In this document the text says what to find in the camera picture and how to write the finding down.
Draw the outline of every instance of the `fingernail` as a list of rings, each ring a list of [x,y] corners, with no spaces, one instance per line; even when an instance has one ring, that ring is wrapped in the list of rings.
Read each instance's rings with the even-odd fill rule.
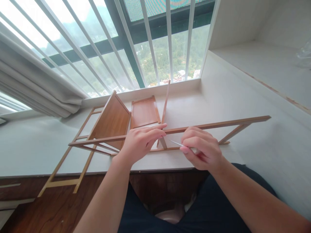
[[[181,152],[184,154],[188,154],[188,150],[186,148],[180,147]]]

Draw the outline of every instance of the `right hand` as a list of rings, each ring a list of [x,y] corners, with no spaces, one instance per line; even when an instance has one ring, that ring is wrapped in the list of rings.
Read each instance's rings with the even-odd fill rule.
[[[210,133],[190,126],[181,137],[181,143],[184,146],[180,147],[180,150],[196,169],[208,170],[211,174],[222,170],[226,159],[221,153],[217,139]],[[190,147],[199,151],[193,153]]]

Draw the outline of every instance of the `forearm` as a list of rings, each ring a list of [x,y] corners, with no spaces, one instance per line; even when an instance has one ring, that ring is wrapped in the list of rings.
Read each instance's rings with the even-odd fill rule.
[[[120,158],[113,158],[107,174],[74,233],[118,231],[131,170]]]
[[[252,232],[311,231],[308,220],[227,160],[223,169],[212,175]]]

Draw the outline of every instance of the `window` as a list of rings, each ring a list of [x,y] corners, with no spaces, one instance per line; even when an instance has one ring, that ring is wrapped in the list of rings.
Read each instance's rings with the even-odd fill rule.
[[[90,98],[198,78],[214,8],[214,0],[171,1],[168,27],[165,0],[1,3],[0,22]]]

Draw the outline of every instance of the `dark pants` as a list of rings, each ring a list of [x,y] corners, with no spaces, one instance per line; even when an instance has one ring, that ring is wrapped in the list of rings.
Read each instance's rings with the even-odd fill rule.
[[[276,196],[271,186],[258,173],[241,164],[233,165]],[[151,215],[129,184],[118,232],[250,232],[250,230],[215,179],[209,175],[199,188],[193,205],[176,225]]]

